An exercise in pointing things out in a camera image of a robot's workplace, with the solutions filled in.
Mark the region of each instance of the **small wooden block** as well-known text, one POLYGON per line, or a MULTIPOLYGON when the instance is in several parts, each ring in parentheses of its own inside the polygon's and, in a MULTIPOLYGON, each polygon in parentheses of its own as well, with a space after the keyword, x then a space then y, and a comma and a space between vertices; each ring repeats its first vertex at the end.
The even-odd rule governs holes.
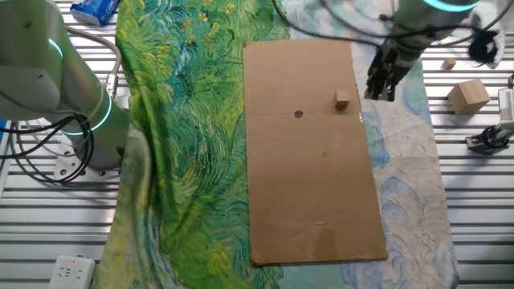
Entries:
POLYGON ((480 79, 457 83, 447 97, 456 115, 478 112, 491 100, 480 79))
POLYGON ((336 100, 336 108, 343 109, 348 106, 350 103, 350 92, 348 91, 336 91, 336 95, 334 96, 336 100))
POLYGON ((450 69, 452 69, 456 64, 457 64, 457 62, 455 61, 455 58, 447 58, 447 59, 445 59, 445 60, 444 60, 444 63, 443 63, 443 69, 450 70, 450 69))

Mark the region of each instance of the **electrical outlet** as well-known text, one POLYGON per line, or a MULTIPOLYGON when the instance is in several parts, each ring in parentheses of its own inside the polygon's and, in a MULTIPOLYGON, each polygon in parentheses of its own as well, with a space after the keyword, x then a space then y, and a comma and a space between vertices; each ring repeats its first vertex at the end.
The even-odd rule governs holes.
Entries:
POLYGON ((94 270, 91 259, 59 256, 48 289, 88 289, 94 270))

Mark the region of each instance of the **brown cardboard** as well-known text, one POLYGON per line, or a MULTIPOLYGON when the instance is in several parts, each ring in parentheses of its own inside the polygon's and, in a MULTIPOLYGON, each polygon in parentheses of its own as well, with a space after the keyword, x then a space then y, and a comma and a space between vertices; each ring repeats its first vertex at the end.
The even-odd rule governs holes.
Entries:
POLYGON ((252 261, 387 258, 350 45, 246 43, 243 61, 252 261))
POLYGON ((457 83, 447 97, 456 115, 478 112, 491 100, 480 79, 457 83))

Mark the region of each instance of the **teal light ring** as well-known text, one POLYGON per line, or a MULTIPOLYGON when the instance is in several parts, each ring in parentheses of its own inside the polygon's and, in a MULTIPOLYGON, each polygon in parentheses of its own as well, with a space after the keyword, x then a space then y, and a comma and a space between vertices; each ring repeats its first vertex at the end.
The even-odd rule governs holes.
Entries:
MULTIPOLYGON (((107 113, 105 114, 105 116, 102 119, 102 121, 99 122, 97 125, 95 125, 93 128, 91 128, 89 130, 89 132, 92 132, 95 129, 99 128, 107 120, 107 118, 109 117, 109 113, 111 113, 111 108, 112 108, 112 99, 110 97, 108 97, 108 98, 109 98, 109 108, 107 109, 107 113)), ((63 131, 63 133, 65 133, 65 134, 67 134, 69 136, 80 136, 80 135, 84 134, 83 132, 65 132, 65 131, 63 131)))
POLYGON ((61 49, 59 48, 59 46, 57 45, 57 43, 54 42, 54 40, 52 39, 48 39, 48 42, 53 46, 55 47, 55 49, 57 49, 57 51, 59 52, 59 54, 61 55, 61 59, 63 58, 63 52, 61 51, 61 49))
POLYGON ((463 12, 475 8, 480 1, 471 5, 454 5, 441 0, 423 0, 426 4, 446 12, 463 12))

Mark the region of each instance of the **black wire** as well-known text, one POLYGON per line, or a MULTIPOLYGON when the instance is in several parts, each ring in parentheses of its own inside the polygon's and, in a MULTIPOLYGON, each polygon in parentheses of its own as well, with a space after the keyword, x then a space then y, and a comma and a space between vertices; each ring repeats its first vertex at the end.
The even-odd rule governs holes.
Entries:
POLYGON ((293 22, 288 20, 288 18, 282 13, 282 11, 280 11, 280 8, 279 8, 278 4, 276 3, 276 0, 271 0, 271 2, 273 3, 273 6, 275 7, 275 11, 279 15, 279 17, 282 20, 282 22, 284 22, 287 26, 291 27, 292 29, 294 29, 296 31, 299 31, 299 32, 301 32, 301 33, 303 33, 305 35, 310 35, 310 36, 319 37, 319 38, 323 38, 323 39, 332 39, 332 40, 350 41, 350 42, 355 42, 355 43, 361 43, 361 44, 371 45, 373 47, 376 47, 376 48, 380 49, 380 45, 378 45, 378 44, 376 44, 374 42, 371 42, 369 40, 351 39, 351 38, 348 38, 348 37, 339 37, 339 36, 334 36, 334 35, 322 35, 322 34, 318 34, 316 32, 306 31, 305 29, 297 26, 296 24, 294 24, 293 22))
POLYGON ((6 159, 11 159, 11 158, 17 158, 17 157, 24 157, 26 156, 27 154, 29 153, 33 153, 36 149, 39 149, 41 148, 42 146, 44 146, 59 130, 61 130, 61 128, 64 128, 67 124, 69 124, 71 121, 73 120, 73 117, 70 119, 70 120, 67 120, 67 121, 64 121, 62 123, 60 123, 56 128, 54 128, 53 131, 51 131, 47 137, 45 137, 44 139, 42 139, 35 147, 33 147, 32 149, 29 149, 27 150, 26 152, 21 152, 21 153, 14 153, 14 154, 10 154, 10 155, 5 155, 5 156, 0 156, 0 160, 6 160, 6 159))
MULTIPOLYGON (((85 156, 85 154, 87 154, 87 156, 82 158, 80 165, 77 167, 77 169, 73 173, 71 173, 69 176, 61 178, 61 179, 52 179, 52 178, 49 178, 46 175, 44 175, 41 171, 39 171, 38 168, 31 162, 31 160, 29 158, 24 157, 27 164, 35 171, 35 173, 29 172, 27 169, 25 169, 24 165, 20 162, 20 160, 18 158, 15 158, 16 163, 23 170, 23 172, 26 173, 29 177, 33 178, 36 181, 41 181, 41 182, 46 182, 46 183, 60 183, 60 184, 67 183, 69 181, 73 181, 78 176, 80 176, 80 174, 88 166, 89 161, 91 160, 92 155, 94 153, 94 148, 95 148, 94 136, 93 136, 92 132, 89 131, 89 123, 83 122, 83 120, 81 120, 80 118, 85 118, 85 116, 77 115, 76 120, 80 124, 80 128, 82 129, 82 133, 83 133, 84 137, 88 140, 84 143, 84 151, 85 151, 84 156, 85 156)), ((19 145, 20 150, 22 152, 24 152, 25 150, 23 148, 21 140, 19 139, 19 135, 18 135, 18 145, 19 145)), ((11 149, 14 150, 14 142, 13 141, 10 142, 10 146, 11 146, 11 149)))
MULTIPOLYGON (((10 133, 4 133, 4 134, 3 134, 3 137, 6 137, 6 138, 7 138, 7 144, 9 144, 9 143, 10 143, 10 140, 12 139, 12 134, 10 134, 10 133)), ((6 146, 6 147, 5 147, 5 151, 4 151, 4 153, 8 153, 8 152, 9 152, 9 147, 7 147, 7 146, 6 146)), ((0 163, 0 171, 2 171, 2 169, 3 169, 4 165, 6 164, 6 160, 0 160, 0 161, 1 161, 1 163, 0 163)))
POLYGON ((62 120, 59 120, 55 122, 54 124, 44 126, 41 128, 34 128, 34 129, 9 129, 9 128, 0 128, 0 132, 7 132, 7 133, 16 133, 16 134, 30 134, 30 133, 36 133, 36 132, 44 132, 50 128, 56 128, 60 126, 62 123, 66 122, 66 124, 71 123, 73 120, 75 120, 75 116, 68 116, 66 118, 63 118, 62 120))
POLYGON ((360 34, 368 35, 368 36, 372 36, 372 37, 377 37, 377 38, 383 38, 383 39, 402 39, 402 38, 412 37, 412 36, 415 36, 415 35, 424 35, 424 34, 429 34, 429 33, 435 33, 435 32, 440 32, 440 31, 448 31, 448 30, 455 30, 455 29, 471 29, 471 30, 473 30, 473 31, 475 31, 477 33, 482 33, 482 34, 486 32, 486 30, 478 28, 478 27, 474 27, 474 26, 467 26, 467 25, 445 25, 445 26, 438 26, 438 27, 433 27, 433 28, 426 28, 426 29, 422 29, 420 31, 406 32, 406 33, 402 33, 402 34, 399 34, 399 35, 378 35, 378 34, 375 34, 375 33, 372 33, 372 32, 362 31, 359 28, 357 28, 357 27, 353 26, 352 24, 350 24, 349 22, 346 22, 343 18, 341 18, 338 14, 336 14, 332 9, 330 9, 330 7, 328 7, 326 0, 318 0, 318 2, 320 3, 320 5, 323 8, 325 8, 328 11, 328 13, 336 20, 336 22, 338 22, 341 25, 346 26, 346 27, 348 27, 348 28, 350 28, 350 29, 352 29, 354 31, 357 31, 360 34))

